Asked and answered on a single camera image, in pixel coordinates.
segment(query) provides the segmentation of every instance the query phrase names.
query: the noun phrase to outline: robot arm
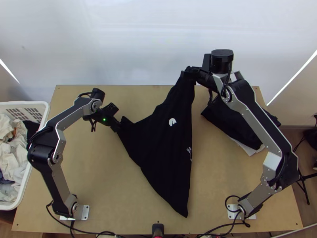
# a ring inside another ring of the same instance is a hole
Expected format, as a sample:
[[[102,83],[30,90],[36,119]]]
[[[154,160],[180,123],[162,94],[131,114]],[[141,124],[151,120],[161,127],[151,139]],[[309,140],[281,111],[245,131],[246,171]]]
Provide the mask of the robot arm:
[[[231,74],[232,50],[214,50],[206,54],[201,68],[193,69],[196,81],[218,93],[226,105],[239,112],[269,151],[259,185],[238,201],[243,220],[255,214],[275,193],[296,182],[298,157],[274,122],[258,105],[255,93],[239,71]]]
[[[89,95],[89,98],[82,97],[83,95]],[[76,195],[69,191],[61,169],[66,144],[63,131],[82,117],[91,122],[94,130],[96,122],[100,122],[115,131],[119,122],[113,116],[118,108],[110,103],[100,109],[104,97],[105,93],[97,88],[79,95],[72,107],[47,121],[46,125],[30,138],[30,145],[27,146],[28,161],[42,174],[53,198],[54,212],[66,218],[86,220],[89,206],[77,202]]]

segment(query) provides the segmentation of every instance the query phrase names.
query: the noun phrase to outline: white logo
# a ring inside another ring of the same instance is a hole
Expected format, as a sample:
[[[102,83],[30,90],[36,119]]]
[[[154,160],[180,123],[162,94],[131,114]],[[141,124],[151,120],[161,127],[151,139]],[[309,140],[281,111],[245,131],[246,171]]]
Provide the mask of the white logo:
[[[191,157],[191,147],[188,147],[186,150],[188,151],[188,153],[190,154],[190,157]]]
[[[172,126],[172,125],[176,124],[176,120],[174,118],[171,118],[168,123],[170,126]]]

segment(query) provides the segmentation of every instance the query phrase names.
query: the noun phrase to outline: white light strip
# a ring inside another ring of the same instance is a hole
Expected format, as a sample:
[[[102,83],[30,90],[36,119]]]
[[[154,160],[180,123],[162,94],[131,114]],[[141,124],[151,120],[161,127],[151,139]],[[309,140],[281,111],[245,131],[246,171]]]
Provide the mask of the white light strip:
[[[273,100],[294,80],[294,78],[297,77],[297,75],[299,75],[299,73],[310,63],[310,61],[312,61],[312,59],[317,55],[317,50],[313,53],[313,55],[307,60],[306,63],[304,63],[304,65],[300,68],[300,70],[284,85],[284,87],[281,88],[281,90],[279,90],[279,92],[272,98],[272,100],[267,104],[267,106],[273,102]]]
[[[20,83],[17,78],[13,75],[13,73],[10,71],[10,69],[5,65],[5,63],[0,59],[0,65],[3,66],[3,68],[18,82]]]

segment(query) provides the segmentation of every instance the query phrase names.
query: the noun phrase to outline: white fabric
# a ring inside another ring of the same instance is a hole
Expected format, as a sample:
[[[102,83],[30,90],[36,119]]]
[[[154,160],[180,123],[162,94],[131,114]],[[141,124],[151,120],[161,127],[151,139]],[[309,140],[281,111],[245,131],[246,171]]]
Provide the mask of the white fabric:
[[[229,137],[229,138],[232,139],[233,141],[235,141],[238,144],[238,146],[240,146],[248,154],[248,156],[252,156],[255,153],[259,153],[260,151],[262,151],[265,148],[265,145],[262,144],[258,150],[255,150],[255,149],[250,148],[249,146],[246,146],[245,144],[242,144],[240,141],[237,141],[231,137]]]
[[[14,184],[0,184],[0,201],[16,199],[27,166],[27,129],[20,120],[0,114],[0,170]]]

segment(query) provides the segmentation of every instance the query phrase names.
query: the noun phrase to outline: black t-shirt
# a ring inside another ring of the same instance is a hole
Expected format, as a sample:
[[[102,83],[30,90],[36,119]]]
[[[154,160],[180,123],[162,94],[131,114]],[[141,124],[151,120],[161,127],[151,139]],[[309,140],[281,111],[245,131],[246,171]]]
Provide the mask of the black t-shirt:
[[[122,117],[117,132],[151,186],[184,217],[188,216],[194,85],[195,81],[180,77],[152,115],[136,123]]]

